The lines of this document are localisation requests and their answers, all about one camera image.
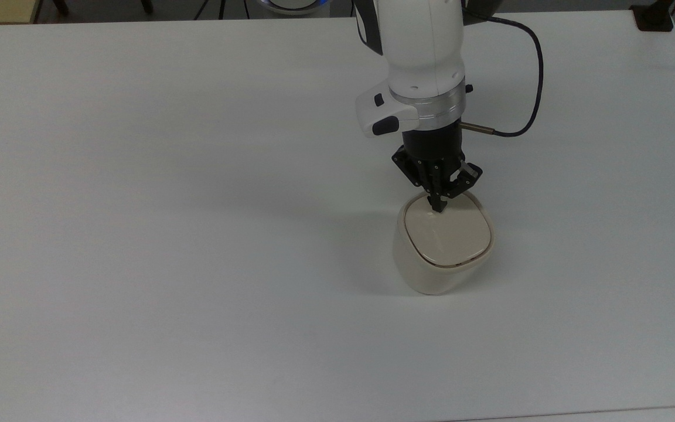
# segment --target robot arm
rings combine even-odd
[[[402,133],[392,159],[423,186],[438,213],[446,205],[442,197],[460,195],[482,174],[461,150],[460,117],[471,88],[461,57],[459,1],[354,0],[362,41],[389,64],[388,78],[356,100],[359,124],[368,137]],[[499,3],[479,0],[469,8],[493,13]]]

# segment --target chair leg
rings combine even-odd
[[[145,9],[145,13],[152,13],[152,0],[141,0],[142,8]]]
[[[64,3],[64,0],[54,0],[54,6],[56,6],[56,10],[59,11],[60,14],[69,16],[69,8],[67,7],[67,4]]]

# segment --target white table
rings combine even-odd
[[[675,408],[487,419],[487,422],[675,422]]]
[[[513,14],[544,103],[467,134],[497,230],[424,297],[351,19],[0,27],[0,420],[432,421],[675,406],[675,32]],[[530,40],[466,32],[519,128]]]

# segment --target container lid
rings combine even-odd
[[[491,243],[489,224],[477,202],[467,195],[448,200],[442,213],[433,211],[422,195],[407,206],[404,221],[415,250],[438,267],[471,262]]]

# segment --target black stand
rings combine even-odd
[[[673,21],[670,19],[668,8],[673,0],[658,0],[649,6],[633,5],[629,10],[635,12],[635,22],[640,31],[645,32],[670,32],[673,29]]]

